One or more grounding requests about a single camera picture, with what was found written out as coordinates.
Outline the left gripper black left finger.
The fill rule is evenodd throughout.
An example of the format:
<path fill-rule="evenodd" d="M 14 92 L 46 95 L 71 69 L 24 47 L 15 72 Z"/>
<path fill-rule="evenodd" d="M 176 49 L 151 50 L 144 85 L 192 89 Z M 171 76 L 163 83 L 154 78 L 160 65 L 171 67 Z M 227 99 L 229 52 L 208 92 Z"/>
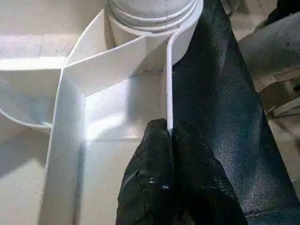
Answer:
<path fill-rule="evenodd" d="M 174 170 L 167 121 L 150 121 L 121 182 L 117 225 L 171 225 Z"/>

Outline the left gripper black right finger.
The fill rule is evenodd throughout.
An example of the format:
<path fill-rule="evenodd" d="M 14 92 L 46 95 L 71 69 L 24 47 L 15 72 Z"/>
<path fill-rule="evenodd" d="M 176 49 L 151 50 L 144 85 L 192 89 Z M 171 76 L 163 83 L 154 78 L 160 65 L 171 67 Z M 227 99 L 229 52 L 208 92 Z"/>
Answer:
<path fill-rule="evenodd" d="M 196 225 L 246 225 L 221 163 L 192 127 L 173 131 L 174 165 L 184 211 Z"/>

